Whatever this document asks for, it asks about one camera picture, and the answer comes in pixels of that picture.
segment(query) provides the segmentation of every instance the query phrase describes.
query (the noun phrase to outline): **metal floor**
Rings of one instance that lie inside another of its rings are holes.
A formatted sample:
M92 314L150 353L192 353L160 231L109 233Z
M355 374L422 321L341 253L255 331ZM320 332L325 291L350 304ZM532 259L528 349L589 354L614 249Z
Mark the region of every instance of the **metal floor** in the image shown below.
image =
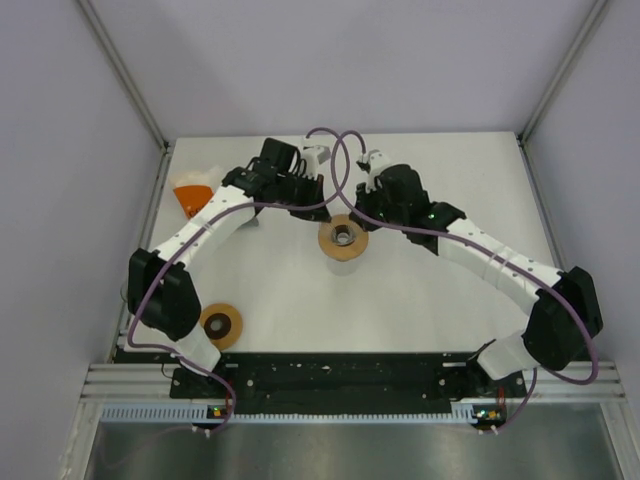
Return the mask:
M166 425L103 424L86 480L621 479L598 405L532 405L511 430L465 426L232 425L206 440Z

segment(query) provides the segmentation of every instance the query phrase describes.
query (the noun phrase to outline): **brown tape roll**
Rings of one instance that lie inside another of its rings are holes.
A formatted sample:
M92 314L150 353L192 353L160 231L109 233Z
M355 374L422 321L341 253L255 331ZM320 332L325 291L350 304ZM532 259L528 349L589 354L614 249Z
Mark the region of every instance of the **brown tape roll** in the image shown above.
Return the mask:
M202 310L200 325L218 350L226 350L240 338L242 316L228 303L214 303Z
M318 243L328 257L347 262L359 257L369 244L369 234L349 220L349 215L335 215L318 230Z

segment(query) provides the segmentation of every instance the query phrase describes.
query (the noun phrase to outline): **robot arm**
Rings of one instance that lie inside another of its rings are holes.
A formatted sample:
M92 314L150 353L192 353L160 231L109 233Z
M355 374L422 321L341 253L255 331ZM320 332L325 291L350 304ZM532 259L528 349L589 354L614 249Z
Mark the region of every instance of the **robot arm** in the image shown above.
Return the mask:
M522 268L560 293L583 319L591 337L602 330L602 317L591 276L580 269L562 272L528 258L486 234L464 212L444 202L432 202L420 177L408 165L393 165L379 151L365 154L358 166L369 173L357 187L356 208L372 218L410 227L447 232L468 238L494 256L487 257L464 243L448 238L406 233L417 245L455 262L493 285L513 300L529 322L525 330L496 339L476 352L468 366L479 366L494 380L542 365L561 370L584 349L584 340L568 312L548 292L505 267L503 261ZM351 220L362 228L379 228L355 214Z
M213 370L220 359L220 352L211 344L198 322L201 305L189 271L197 265L193 260L199 252L206 248L207 254L211 254L261 208L255 211L239 209L212 226L208 226L208 222L231 207L251 202L296 206L321 203L324 199L323 177L317 175L317 166L328 158L327 147L313 146L299 152L292 145L267 138L260 155L253 158L247 167L230 171L209 203L179 232L151 251L138 249L129 261L127 299L132 314L137 312L160 269L205 227L205 232L174 262L153 292L134 332L134 342L139 343L135 341L136 337L153 338L153 346L170 347L182 358ZM330 219L326 207L290 213L309 221Z

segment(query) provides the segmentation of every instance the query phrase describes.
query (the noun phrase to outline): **white table surface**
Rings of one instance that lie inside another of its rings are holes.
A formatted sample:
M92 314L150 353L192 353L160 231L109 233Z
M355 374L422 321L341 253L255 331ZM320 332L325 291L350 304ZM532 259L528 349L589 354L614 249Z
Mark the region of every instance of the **white table surface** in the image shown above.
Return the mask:
M294 145L299 137L276 137ZM369 149L417 170L432 200L447 201L507 245L552 263L520 151L512 133L367 135ZM331 137L318 143L333 145ZM264 137L181 138L169 177L186 170L246 165ZM355 155L358 145L348 141ZM339 157L342 165L344 157ZM325 198L333 192L328 163ZM365 176L355 167L346 192ZM346 213L336 200L332 214ZM259 226L245 227L209 258L199 256L193 275L203 308L230 303L244 332L230 351L433 352L473 351L526 323L501 293L470 272L411 244L402 234L378 230L358 269L339 277L327 267L317 242L318 224L287 212L263 210ZM186 219L167 185L151 247Z

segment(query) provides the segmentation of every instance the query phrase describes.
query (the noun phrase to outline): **white wall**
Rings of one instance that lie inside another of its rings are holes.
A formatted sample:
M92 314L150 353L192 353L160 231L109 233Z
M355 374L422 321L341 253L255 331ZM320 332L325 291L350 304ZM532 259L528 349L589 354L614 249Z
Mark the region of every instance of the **white wall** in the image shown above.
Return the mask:
M593 0L94 0L169 138L524 127Z
M57 473L159 153L70 0L0 13L0 478Z
M617 0L532 140L571 263L594 277L604 330L640 419L640 2Z

